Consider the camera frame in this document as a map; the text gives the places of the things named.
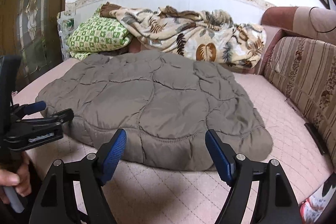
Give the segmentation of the person's left hand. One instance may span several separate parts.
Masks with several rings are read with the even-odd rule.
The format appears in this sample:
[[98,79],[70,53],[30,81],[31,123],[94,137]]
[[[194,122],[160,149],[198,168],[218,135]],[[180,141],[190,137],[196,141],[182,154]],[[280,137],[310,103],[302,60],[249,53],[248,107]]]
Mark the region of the person's left hand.
[[31,193],[29,163],[30,158],[26,152],[22,152],[23,162],[16,173],[1,168],[1,186],[14,187],[15,191],[22,197]]

